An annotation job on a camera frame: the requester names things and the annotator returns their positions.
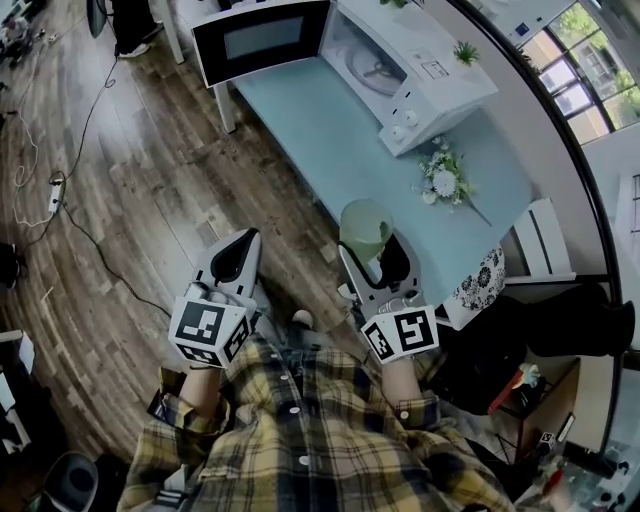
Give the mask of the small spiky potted plant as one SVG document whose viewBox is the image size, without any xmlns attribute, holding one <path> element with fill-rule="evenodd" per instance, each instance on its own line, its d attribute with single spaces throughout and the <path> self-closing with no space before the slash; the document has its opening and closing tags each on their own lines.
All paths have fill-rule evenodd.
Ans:
<svg viewBox="0 0 640 512">
<path fill-rule="evenodd" d="M 468 67 L 480 59 L 478 49 L 467 41 L 457 41 L 453 48 L 453 55 Z"/>
</svg>

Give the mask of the black railing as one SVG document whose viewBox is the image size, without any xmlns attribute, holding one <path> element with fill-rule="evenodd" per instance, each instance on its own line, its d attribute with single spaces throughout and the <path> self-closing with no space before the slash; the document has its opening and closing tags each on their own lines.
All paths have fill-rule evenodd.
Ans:
<svg viewBox="0 0 640 512">
<path fill-rule="evenodd" d="M 470 0 L 430 0 L 430 9 L 456 40 L 478 49 L 481 67 L 498 87 L 486 112 L 505 148 L 486 146 L 464 160 L 481 208 L 509 230 L 515 219 L 504 214 L 507 205 L 523 213 L 531 200 L 549 198 L 576 272 L 571 282 L 511 285 L 500 296 L 536 303 L 593 283 L 614 305 L 631 301 L 637 321 L 640 299 L 623 295 L 626 279 L 620 274 L 619 252 L 592 169 L 551 96 L 516 48 Z M 578 356 L 582 377 L 569 436 L 572 445 L 605 447 L 617 407 L 622 356 Z"/>
</svg>

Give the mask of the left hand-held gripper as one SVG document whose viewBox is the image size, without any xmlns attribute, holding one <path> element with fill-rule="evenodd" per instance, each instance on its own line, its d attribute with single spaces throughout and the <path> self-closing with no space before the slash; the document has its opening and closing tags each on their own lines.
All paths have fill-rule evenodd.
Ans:
<svg viewBox="0 0 640 512">
<path fill-rule="evenodd" d="M 175 300 L 168 339 L 196 364 L 228 368 L 255 332 L 262 237 L 247 228 L 214 243 L 199 257 L 194 278 Z"/>
</svg>

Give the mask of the person's right forearm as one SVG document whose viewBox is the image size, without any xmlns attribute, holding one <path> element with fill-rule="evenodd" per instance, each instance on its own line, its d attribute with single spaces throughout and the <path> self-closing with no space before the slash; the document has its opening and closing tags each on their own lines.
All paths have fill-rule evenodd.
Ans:
<svg viewBox="0 0 640 512">
<path fill-rule="evenodd" d="M 413 360 L 401 358 L 383 365 L 382 388 L 393 407 L 398 407 L 401 402 L 420 399 L 421 390 Z"/>
</svg>

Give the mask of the white microwave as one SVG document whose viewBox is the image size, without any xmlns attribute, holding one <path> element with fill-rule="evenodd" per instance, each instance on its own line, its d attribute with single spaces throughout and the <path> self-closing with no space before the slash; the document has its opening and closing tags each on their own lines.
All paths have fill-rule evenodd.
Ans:
<svg viewBox="0 0 640 512">
<path fill-rule="evenodd" d="M 204 82 L 323 60 L 379 122 L 399 156 L 439 135 L 498 89 L 453 55 L 457 41 L 423 8 L 377 0 L 244 0 L 191 29 Z"/>
</svg>

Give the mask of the white power strip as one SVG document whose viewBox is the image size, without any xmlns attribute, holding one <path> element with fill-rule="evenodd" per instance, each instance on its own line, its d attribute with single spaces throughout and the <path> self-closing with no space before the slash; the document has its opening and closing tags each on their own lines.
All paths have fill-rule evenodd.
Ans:
<svg viewBox="0 0 640 512">
<path fill-rule="evenodd" d="M 64 196 L 66 177 L 63 172 L 55 172 L 49 179 L 50 196 L 48 211 L 55 215 L 60 207 L 62 198 Z"/>
</svg>

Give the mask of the floral patterned cloth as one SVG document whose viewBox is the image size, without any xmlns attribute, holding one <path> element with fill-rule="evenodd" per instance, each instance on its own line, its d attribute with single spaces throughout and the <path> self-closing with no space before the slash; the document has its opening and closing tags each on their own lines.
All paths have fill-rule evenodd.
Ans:
<svg viewBox="0 0 640 512">
<path fill-rule="evenodd" d="M 463 329 L 481 311 L 492 305 L 505 287 L 505 258 L 500 245 L 482 260 L 479 270 L 467 276 L 444 303 L 445 324 Z"/>
</svg>

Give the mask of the black smartphone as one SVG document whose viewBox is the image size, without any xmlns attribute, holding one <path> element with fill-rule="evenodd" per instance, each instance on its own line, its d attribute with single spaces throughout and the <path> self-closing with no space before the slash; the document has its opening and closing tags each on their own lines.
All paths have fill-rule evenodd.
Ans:
<svg viewBox="0 0 640 512">
<path fill-rule="evenodd" d="M 159 372 L 159 387 L 147 407 L 147 413 L 162 422 L 166 421 L 166 407 L 164 396 L 171 391 L 174 372 L 167 368 L 161 368 Z"/>
</svg>

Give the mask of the brown cardboard box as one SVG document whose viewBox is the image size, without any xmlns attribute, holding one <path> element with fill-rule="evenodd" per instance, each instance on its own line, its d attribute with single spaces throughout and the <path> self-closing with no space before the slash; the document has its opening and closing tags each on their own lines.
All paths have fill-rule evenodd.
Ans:
<svg viewBox="0 0 640 512">
<path fill-rule="evenodd" d="M 529 385 L 520 372 L 491 404 L 497 455 L 514 464 L 524 458 L 545 432 L 556 434 L 574 410 L 579 381 L 577 356 L 539 357 L 528 353 L 525 368 L 537 367 L 539 378 Z"/>
</svg>

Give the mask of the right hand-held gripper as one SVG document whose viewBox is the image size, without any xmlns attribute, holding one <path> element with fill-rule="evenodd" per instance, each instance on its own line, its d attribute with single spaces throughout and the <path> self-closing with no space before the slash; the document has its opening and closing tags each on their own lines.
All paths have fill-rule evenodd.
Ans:
<svg viewBox="0 0 640 512">
<path fill-rule="evenodd" d="M 421 291 L 419 258 L 399 230 L 382 250 L 378 282 L 346 243 L 339 241 L 338 249 L 351 282 L 338 292 L 351 301 L 361 337 L 381 364 L 439 347 L 435 310 Z"/>
</svg>

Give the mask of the person's yellow plaid shirt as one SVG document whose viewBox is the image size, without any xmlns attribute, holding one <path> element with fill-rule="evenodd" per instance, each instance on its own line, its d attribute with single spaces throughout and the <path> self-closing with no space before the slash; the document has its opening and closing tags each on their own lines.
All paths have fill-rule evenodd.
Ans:
<svg viewBox="0 0 640 512">
<path fill-rule="evenodd" d="M 393 407 L 381 374 L 339 349 L 250 337 L 210 420 L 173 372 L 166 421 L 142 431 L 117 512 L 154 512 L 183 465 L 193 488 L 179 512 L 515 512 L 434 393 Z"/>
</svg>

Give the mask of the person's grey jeans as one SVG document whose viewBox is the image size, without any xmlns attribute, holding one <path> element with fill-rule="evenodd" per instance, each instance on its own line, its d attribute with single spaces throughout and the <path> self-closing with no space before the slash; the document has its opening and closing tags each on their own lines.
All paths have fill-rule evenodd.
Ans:
<svg viewBox="0 0 640 512">
<path fill-rule="evenodd" d="M 271 343 L 287 348 L 309 348 L 314 346 L 340 349 L 359 361 L 367 359 L 364 345 L 355 336 L 348 323 L 342 322 L 328 333 L 317 331 L 293 321 L 301 307 L 278 283 L 258 277 L 253 298 L 257 303 L 256 332 Z"/>
</svg>

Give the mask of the white low shelf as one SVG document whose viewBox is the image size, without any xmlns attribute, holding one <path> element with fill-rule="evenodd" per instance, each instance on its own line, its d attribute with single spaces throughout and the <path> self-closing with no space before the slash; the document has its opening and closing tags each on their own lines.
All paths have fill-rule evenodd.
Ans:
<svg viewBox="0 0 640 512">
<path fill-rule="evenodd" d="M 31 437 L 18 412 L 18 389 L 21 375 L 33 372 L 35 348 L 28 334 L 22 330 L 0 333 L 0 348 L 17 350 L 17 363 L 0 369 L 0 442 L 8 455 L 22 452 Z"/>
</svg>

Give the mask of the white table leg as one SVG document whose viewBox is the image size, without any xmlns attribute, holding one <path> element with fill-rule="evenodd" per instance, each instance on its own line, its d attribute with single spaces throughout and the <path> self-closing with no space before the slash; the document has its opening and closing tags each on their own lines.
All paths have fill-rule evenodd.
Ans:
<svg viewBox="0 0 640 512">
<path fill-rule="evenodd" d="M 233 133 L 236 130 L 236 124 L 232 113 L 228 85 L 226 82 L 215 84 L 213 90 L 224 130 L 228 134 Z"/>
</svg>

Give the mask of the white artificial flower bouquet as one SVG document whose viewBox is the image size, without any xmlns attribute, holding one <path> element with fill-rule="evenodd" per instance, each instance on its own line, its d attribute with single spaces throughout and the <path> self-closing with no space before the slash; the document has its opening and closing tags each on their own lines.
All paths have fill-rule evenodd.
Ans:
<svg viewBox="0 0 640 512">
<path fill-rule="evenodd" d="M 474 203 L 477 187 L 468 180 L 464 172 L 464 154 L 458 152 L 444 135 L 434 137 L 431 144 L 435 150 L 429 156 L 420 156 L 421 182 L 412 189 L 427 205 L 466 205 L 491 226 L 491 221 Z"/>
</svg>

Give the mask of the small white figurine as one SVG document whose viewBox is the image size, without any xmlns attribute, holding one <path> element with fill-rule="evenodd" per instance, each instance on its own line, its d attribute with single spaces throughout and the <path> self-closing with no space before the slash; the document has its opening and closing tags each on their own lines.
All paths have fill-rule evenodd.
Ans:
<svg viewBox="0 0 640 512">
<path fill-rule="evenodd" d="M 519 388 L 523 385 L 535 388 L 541 378 L 539 367 L 533 363 L 522 363 L 519 366 L 519 378 L 513 388 Z"/>
</svg>

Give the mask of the grey round bin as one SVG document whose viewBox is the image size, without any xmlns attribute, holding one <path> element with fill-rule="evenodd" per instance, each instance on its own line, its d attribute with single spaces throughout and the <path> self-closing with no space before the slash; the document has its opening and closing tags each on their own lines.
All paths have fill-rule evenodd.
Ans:
<svg viewBox="0 0 640 512">
<path fill-rule="evenodd" d="M 55 512 L 88 512 L 98 484 L 95 463 L 84 454 L 68 452 L 50 468 L 43 493 Z"/>
</svg>

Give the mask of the translucent green cup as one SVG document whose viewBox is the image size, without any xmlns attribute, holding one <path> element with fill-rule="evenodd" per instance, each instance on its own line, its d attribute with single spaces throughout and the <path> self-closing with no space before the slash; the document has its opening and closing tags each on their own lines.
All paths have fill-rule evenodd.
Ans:
<svg viewBox="0 0 640 512">
<path fill-rule="evenodd" d="M 374 200 L 352 201 L 341 213 L 340 241 L 352 250 L 363 265 L 381 253 L 393 232 L 391 214 Z"/>
</svg>

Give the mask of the person's left forearm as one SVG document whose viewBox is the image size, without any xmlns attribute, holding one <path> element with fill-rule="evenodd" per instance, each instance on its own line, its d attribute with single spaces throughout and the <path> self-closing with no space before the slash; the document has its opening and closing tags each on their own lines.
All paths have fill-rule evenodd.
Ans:
<svg viewBox="0 0 640 512">
<path fill-rule="evenodd" d="M 221 370 L 215 367 L 192 368 L 186 375 L 179 398 L 196 413 L 210 420 L 219 401 Z"/>
</svg>

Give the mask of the black chair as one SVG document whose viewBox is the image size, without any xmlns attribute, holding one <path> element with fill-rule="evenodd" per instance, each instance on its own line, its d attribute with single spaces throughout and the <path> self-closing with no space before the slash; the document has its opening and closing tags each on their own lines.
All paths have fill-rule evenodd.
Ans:
<svg viewBox="0 0 640 512">
<path fill-rule="evenodd" d="M 466 412 L 487 415 L 529 351 L 617 357 L 630 347 L 635 321 L 631 301 L 614 305 L 593 283 L 536 303 L 499 296 L 462 330 L 438 329 L 442 359 L 426 386 Z"/>
</svg>

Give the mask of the black framed window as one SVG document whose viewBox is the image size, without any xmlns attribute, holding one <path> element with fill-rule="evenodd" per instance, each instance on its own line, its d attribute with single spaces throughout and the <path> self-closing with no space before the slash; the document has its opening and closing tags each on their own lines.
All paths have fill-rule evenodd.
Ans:
<svg viewBox="0 0 640 512">
<path fill-rule="evenodd" d="M 579 0 L 519 51 L 581 145 L 640 123 L 640 82 Z"/>
</svg>

